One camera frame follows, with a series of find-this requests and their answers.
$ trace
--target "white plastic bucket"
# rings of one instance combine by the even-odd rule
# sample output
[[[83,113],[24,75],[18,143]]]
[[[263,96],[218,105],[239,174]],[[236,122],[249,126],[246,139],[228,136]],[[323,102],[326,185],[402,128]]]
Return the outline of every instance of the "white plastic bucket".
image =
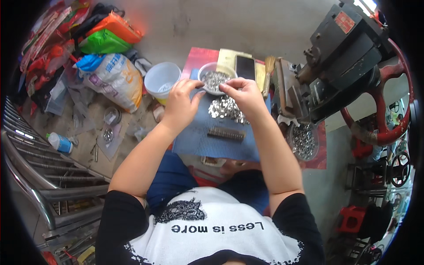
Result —
[[[162,105],[166,104],[169,91],[176,81],[181,78],[181,70],[171,62],[164,62],[153,66],[144,78],[147,92],[154,96]]]

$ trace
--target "orange bag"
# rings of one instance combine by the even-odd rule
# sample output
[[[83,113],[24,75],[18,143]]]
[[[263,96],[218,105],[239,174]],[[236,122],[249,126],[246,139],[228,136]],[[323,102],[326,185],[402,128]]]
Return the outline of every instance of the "orange bag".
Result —
[[[137,43],[141,40],[142,34],[138,30],[134,30],[123,18],[115,14],[113,11],[108,17],[100,21],[94,26],[86,36],[100,31],[102,29],[108,29],[113,32],[116,36],[123,39],[128,43]]]

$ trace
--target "machine label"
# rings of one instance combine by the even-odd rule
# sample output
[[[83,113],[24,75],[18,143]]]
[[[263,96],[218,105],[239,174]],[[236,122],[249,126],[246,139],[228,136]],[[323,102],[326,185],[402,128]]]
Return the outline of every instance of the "machine label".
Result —
[[[334,19],[336,24],[343,30],[345,34],[355,26],[355,21],[353,21],[345,12],[340,11],[337,17]]]

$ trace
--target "smartphone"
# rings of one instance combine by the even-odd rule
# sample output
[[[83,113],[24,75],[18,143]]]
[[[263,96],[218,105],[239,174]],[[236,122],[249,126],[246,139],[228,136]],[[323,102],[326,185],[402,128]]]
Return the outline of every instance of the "smartphone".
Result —
[[[244,56],[236,56],[236,73],[238,77],[256,81],[255,59]]]

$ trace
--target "metal railing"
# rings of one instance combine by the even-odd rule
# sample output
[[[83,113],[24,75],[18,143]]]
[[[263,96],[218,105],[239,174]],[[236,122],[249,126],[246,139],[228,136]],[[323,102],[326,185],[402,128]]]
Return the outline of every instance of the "metal railing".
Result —
[[[8,98],[3,108],[1,141],[10,177],[50,230],[43,248],[61,264],[69,259],[64,247],[76,254],[93,244],[103,209],[99,196],[107,193],[110,178],[54,150]]]

